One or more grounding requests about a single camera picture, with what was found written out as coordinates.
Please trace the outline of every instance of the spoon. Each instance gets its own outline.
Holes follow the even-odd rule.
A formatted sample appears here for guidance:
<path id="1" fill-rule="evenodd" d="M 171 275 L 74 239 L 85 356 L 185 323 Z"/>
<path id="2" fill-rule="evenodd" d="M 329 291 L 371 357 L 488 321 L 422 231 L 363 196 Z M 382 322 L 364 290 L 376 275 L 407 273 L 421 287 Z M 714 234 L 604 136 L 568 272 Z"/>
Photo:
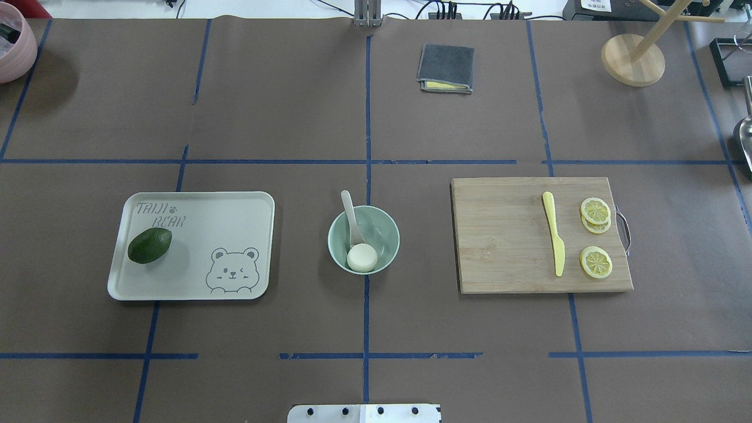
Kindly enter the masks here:
<path id="1" fill-rule="evenodd" d="M 350 197 L 350 191 L 342 191 L 342 205 L 344 205 L 344 213 L 347 215 L 347 222 L 350 224 L 350 248 L 358 244 L 365 244 L 363 235 L 360 234 L 358 229 L 358 223 L 355 221 L 355 208 L 353 207 L 353 199 Z"/>
<path id="2" fill-rule="evenodd" d="M 355 272 L 370 272 L 376 267 L 378 254 L 373 247 L 365 242 L 358 229 L 350 191 L 342 191 L 341 196 L 344 213 L 347 215 L 347 222 L 350 225 L 350 250 L 347 252 L 347 265 Z"/>
<path id="3" fill-rule="evenodd" d="M 744 97 L 747 100 L 747 113 L 749 116 L 736 124 L 734 136 L 736 137 L 736 141 L 741 145 L 741 151 L 747 160 L 747 167 L 752 171 L 752 160 L 750 159 L 750 155 L 752 154 L 752 77 L 749 76 L 744 79 Z"/>

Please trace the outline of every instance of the folded cloth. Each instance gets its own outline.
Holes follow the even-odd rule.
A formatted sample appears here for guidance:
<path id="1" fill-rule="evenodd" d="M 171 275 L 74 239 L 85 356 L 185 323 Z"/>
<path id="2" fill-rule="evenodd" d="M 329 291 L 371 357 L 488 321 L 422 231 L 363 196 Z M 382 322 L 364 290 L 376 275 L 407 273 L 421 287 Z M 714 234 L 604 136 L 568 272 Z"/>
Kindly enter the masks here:
<path id="1" fill-rule="evenodd" d="M 474 48 L 426 44 L 420 54 L 420 89 L 437 93 L 472 93 Z"/>

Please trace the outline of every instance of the wooden stand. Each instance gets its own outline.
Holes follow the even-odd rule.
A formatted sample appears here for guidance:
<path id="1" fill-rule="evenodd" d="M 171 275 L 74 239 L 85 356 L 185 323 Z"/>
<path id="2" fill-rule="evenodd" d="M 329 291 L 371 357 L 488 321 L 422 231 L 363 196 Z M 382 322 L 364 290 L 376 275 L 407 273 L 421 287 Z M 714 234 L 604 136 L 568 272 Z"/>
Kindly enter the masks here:
<path id="1" fill-rule="evenodd" d="M 649 0 L 640 1 L 653 6 L 651 8 L 653 10 L 657 8 Z M 691 2 L 692 0 L 677 0 L 665 13 L 661 13 L 663 10 L 658 8 L 661 12 L 656 12 L 662 16 L 644 38 L 635 34 L 622 34 L 606 41 L 601 49 L 601 61 L 609 75 L 631 87 L 647 87 L 658 82 L 666 70 L 666 60 L 655 42 L 680 17 L 681 12 Z M 707 18 L 681 18 L 682 20 L 707 20 Z"/>

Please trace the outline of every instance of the wooden base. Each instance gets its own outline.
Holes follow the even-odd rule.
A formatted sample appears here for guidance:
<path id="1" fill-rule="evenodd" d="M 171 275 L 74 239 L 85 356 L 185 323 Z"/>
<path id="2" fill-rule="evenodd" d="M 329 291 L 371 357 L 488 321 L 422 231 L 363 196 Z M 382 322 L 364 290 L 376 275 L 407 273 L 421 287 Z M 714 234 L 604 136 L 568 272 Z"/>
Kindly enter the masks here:
<path id="1" fill-rule="evenodd" d="M 655 45 L 651 45 L 639 58 L 632 59 L 630 53 L 640 44 L 642 37 L 635 34 L 622 34 L 606 41 L 601 49 L 601 60 L 606 71 L 622 84 L 631 87 L 647 87 L 658 82 L 666 70 L 666 59 Z"/>

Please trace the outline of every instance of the white plate with holes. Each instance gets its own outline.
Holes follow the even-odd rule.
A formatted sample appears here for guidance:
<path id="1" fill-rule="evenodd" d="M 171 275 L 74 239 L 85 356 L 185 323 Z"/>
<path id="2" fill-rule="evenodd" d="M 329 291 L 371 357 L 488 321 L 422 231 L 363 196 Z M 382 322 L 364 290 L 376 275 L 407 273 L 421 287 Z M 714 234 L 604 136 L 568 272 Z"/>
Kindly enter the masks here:
<path id="1" fill-rule="evenodd" d="M 172 231 L 159 259 L 138 264 L 128 244 Z M 274 199 L 265 192 L 136 193 L 123 206 L 107 289 L 115 300 L 253 300 L 268 287 Z"/>
<path id="2" fill-rule="evenodd" d="M 438 404 L 298 405 L 287 423 L 441 423 Z"/>

